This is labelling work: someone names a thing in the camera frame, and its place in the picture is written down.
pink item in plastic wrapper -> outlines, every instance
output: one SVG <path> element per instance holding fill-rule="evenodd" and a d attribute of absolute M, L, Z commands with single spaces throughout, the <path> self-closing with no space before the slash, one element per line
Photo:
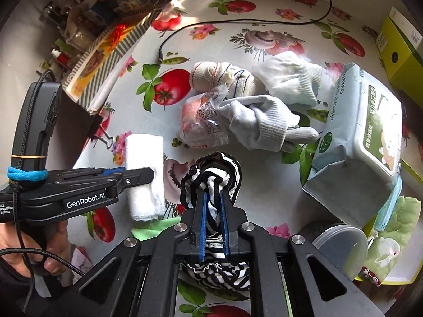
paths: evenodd
<path fill-rule="evenodd" d="M 215 107 L 219 106 L 227 92 L 226 85 L 222 85 L 185 101 L 180 133 L 185 144 L 193 148 L 210 148 L 229 143 L 228 133 L 219 122 L 215 111 Z"/>

black cable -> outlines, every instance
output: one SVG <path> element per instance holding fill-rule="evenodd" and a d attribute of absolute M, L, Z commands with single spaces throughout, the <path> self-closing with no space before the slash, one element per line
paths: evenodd
<path fill-rule="evenodd" d="M 20 150 L 20 156 L 24 156 L 25 155 L 25 150 L 26 150 L 26 146 L 27 146 L 27 141 L 28 141 L 28 132 L 29 132 L 29 127 L 31 124 L 31 117 L 32 117 L 32 112 L 34 109 L 34 103 L 35 103 L 35 99 L 38 96 L 38 92 L 41 88 L 41 85 L 44 82 L 44 79 L 50 76 L 50 78 L 54 81 L 56 81 L 56 78 L 54 76 L 54 73 L 49 69 L 46 72 L 43 73 L 43 75 L 40 76 L 40 78 L 38 79 L 37 83 L 35 84 L 34 90 L 32 92 L 32 96 L 31 96 L 31 100 L 30 100 L 30 104 L 28 107 L 28 114 L 26 117 L 26 121 L 25 121 L 25 128 L 24 128 L 24 134 L 23 134 L 23 138 L 22 138 L 22 145 L 21 145 L 21 150 Z M 22 165 L 23 165 L 23 159 L 20 158 L 18 161 L 18 165 L 17 168 L 18 169 L 22 169 Z M 18 236 L 18 240 L 19 240 L 19 244 L 22 248 L 25 248 L 25 244 L 22 238 L 22 231 L 21 228 L 19 226 L 19 217 L 18 217 L 18 199 L 19 199 L 19 188 L 14 187 L 14 192 L 13 192 L 13 222 L 15 224 L 15 228 L 16 228 L 16 235 Z M 29 257 L 27 254 L 23 254 L 23 260 L 24 260 L 24 264 L 25 266 L 27 266 L 30 275 L 31 275 L 31 283 L 30 283 L 30 287 L 28 290 L 28 295 L 25 299 L 25 303 L 24 306 L 22 308 L 22 311 L 25 312 L 29 300 L 31 298 L 32 292 L 34 290 L 34 285 L 35 285 L 35 281 L 34 281 L 34 272 L 32 270 L 31 267 L 31 263 L 29 260 Z"/>
<path fill-rule="evenodd" d="M 0 250 L 0 256 L 9 255 L 9 254 L 39 254 L 43 256 L 51 257 L 52 259 L 64 264 L 67 268 L 74 271 L 76 274 L 84 276 L 85 273 L 82 272 L 79 268 L 75 267 L 74 265 L 70 264 L 66 260 L 62 259 L 60 256 L 50 253 L 47 250 L 42 249 L 35 249 L 35 248 L 6 248 Z"/>
<path fill-rule="evenodd" d="M 319 19 L 317 20 L 312 20 L 312 21 L 303 21 L 300 23 L 293 23 L 290 21 L 276 21 L 276 20 L 261 20 L 261 19 L 230 19 L 230 20 L 216 20 L 216 21 L 202 21 L 202 22 L 198 22 L 198 23 L 194 23 L 194 24 L 189 24 L 189 25 L 185 25 L 184 27 L 181 27 L 180 29 L 176 30 L 174 33 L 172 33 L 170 36 L 168 36 L 160 45 L 159 47 L 159 60 L 162 61 L 163 60 L 163 52 L 162 52 L 162 48 L 163 46 L 166 44 L 166 42 L 171 39 L 174 35 L 176 35 L 178 32 L 187 29 L 188 27 L 193 27 L 193 26 L 198 26 L 198 25 L 204 25 L 204 24 L 233 24 L 233 23 L 237 23 L 237 22 L 259 22 L 259 23 L 266 23 L 266 24 L 280 24 L 280 25 L 310 25 L 313 24 L 317 21 L 321 21 L 324 18 L 326 18 L 329 13 L 330 10 L 332 9 L 332 0 L 329 0 L 329 8 L 326 11 L 326 13 Z"/>

black and white scrunchie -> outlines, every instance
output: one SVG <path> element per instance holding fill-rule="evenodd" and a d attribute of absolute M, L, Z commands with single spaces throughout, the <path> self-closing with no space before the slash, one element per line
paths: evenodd
<path fill-rule="evenodd" d="M 229 191 L 232 205 L 241 187 L 241 167 L 236 159 L 223 152 L 215 152 L 197 160 L 181 180 L 181 204 L 193 208 L 197 193 L 209 194 L 206 222 L 206 256 L 201 264 L 185 263 L 192 278 L 212 289 L 246 291 L 250 288 L 249 268 L 246 262 L 220 263 L 224 259 L 223 236 L 220 225 L 220 193 Z"/>

barcode label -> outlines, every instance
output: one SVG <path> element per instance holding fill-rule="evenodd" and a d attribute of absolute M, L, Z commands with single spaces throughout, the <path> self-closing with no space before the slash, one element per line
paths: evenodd
<path fill-rule="evenodd" d="M 383 49 L 388 44 L 388 41 L 386 40 L 386 37 L 383 33 L 380 33 L 376 38 L 376 45 L 380 52 L 383 52 Z"/>
<path fill-rule="evenodd" d="M 412 30 L 410 35 L 410 40 L 412 43 L 414 43 L 413 45 L 416 48 L 420 45 L 422 36 L 416 30 Z"/>

yellow box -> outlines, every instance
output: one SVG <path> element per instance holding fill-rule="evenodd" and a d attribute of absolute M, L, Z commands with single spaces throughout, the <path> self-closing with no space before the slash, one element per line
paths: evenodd
<path fill-rule="evenodd" d="M 415 31 L 412 40 L 420 39 Z M 408 37 L 387 17 L 376 39 L 389 82 L 407 93 L 423 108 L 423 59 Z"/>

